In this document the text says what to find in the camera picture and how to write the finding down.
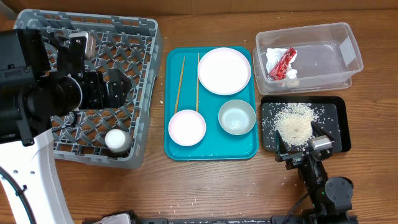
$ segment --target large white plate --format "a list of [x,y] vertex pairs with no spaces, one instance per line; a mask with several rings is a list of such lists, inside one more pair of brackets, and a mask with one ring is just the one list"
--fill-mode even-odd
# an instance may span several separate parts
[[218,95],[232,95],[248,84],[251,76],[250,63],[237,50],[220,47],[203,56],[198,66],[200,83]]

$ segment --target rectangular tray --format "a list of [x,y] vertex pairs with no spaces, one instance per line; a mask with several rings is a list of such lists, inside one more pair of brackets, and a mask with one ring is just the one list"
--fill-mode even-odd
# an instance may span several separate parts
[[[242,136],[228,134],[218,122],[218,111],[229,100],[244,100],[256,109],[253,75],[251,75],[248,85],[242,91],[229,96],[216,95],[199,84],[198,112],[206,121],[205,137],[198,144],[189,147],[179,146],[170,138],[168,126],[171,117],[174,115],[183,57],[185,56],[185,66],[178,110],[195,110],[198,53],[200,53],[200,57],[202,58],[208,51],[215,48],[196,47],[174,49],[167,56],[164,149],[166,154],[176,161],[250,159],[258,150],[257,122],[250,132]],[[238,50],[249,62],[251,61],[250,53],[245,48],[231,48]]]
[[[83,162],[90,165],[136,169],[144,160],[149,130],[150,99],[162,60],[163,38],[153,19],[103,16],[71,12],[26,9],[19,13],[15,29],[38,29],[69,36],[88,32],[96,39],[93,60],[85,61],[86,70],[103,72],[118,68],[132,81],[126,104],[117,110],[87,110],[79,112],[75,128],[63,129],[54,136],[56,159]],[[50,66],[57,69],[57,50],[45,44]],[[73,121],[73,116],[52,117],[53,129]],[[111,129],[128,131],[132,146],[123,155],[113,154],[104,137]]]
[[268,151],[276,151],[275,131],[267,122],[278,112],[282,103],[311,103],[310,108],[319,111],[321,108],[324,113],[319,114],[317,124],[323,130],[330,132],[335,139],[333,152],[347,152],[351,149],[351,139],[349,136],[346,105],[342,98],[338,96],[265,96],[261,100],[261,120],[262,120],[262,145]]

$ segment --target red wrapper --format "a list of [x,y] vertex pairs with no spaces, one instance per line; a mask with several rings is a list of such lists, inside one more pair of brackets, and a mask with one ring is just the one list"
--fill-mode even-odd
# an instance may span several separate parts
[[289,48],[286,51],[286,53],[282,56],[282,58],[279,60],[278,64],[276,64],[275,68],[271,70],[269,75],[274,80],[282,80],[286,78],[287,67],[289,66],[289,62],[291,61],[291,59],[295,54],[296,51],[292,47]]

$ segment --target gray bowl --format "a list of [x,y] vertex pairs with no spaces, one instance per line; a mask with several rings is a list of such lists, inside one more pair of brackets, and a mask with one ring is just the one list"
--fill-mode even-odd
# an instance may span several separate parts
[[218,122],[227,133],[246,134],[256,123],[256,112],[243,100],[230,100],[220,108]]

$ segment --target clear plastic container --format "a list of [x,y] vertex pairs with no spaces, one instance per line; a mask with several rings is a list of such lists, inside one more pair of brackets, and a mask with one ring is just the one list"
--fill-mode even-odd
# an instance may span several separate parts
[[[351,76],[363,69],[358,45],[345,22],[260,32],[253,51],[257,87],[263,95],[334,90],[351,86]],[[296,79],[270,80],[268,48],[297,51],[292,68]]]

